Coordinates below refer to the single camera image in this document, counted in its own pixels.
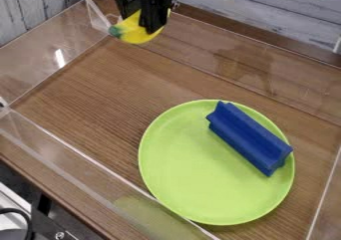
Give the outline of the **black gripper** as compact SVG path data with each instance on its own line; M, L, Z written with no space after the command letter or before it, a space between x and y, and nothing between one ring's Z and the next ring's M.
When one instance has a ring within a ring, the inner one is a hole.
M117 0L121 15L127 19L142 8L139 25L153 34L168 23L173 0Z

